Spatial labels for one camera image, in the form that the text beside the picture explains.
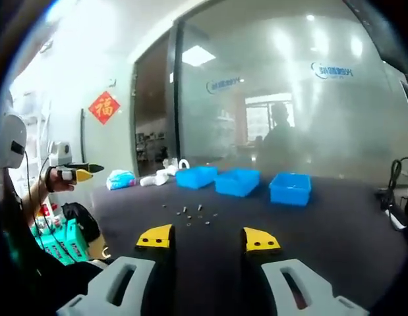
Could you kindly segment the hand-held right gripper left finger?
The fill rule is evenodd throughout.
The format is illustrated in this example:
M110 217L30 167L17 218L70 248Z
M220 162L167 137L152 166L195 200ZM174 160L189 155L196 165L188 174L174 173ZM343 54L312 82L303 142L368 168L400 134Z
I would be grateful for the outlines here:
M140 235L131 257L118 257L57 315L173 315L175 226Z

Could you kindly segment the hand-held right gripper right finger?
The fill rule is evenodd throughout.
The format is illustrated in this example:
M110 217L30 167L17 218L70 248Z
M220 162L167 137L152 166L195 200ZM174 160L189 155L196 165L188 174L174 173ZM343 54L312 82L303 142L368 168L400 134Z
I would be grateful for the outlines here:
M241 294L247 315L368 315L298 259L281 256L276 237L241 230Z

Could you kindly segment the person's left hand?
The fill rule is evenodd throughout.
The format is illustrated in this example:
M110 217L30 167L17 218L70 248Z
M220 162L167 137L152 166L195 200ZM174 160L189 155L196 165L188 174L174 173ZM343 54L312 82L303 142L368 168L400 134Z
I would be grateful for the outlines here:
M77 184L74 180L63 180L57 169L51 171L50 183L54 192L71 192Z

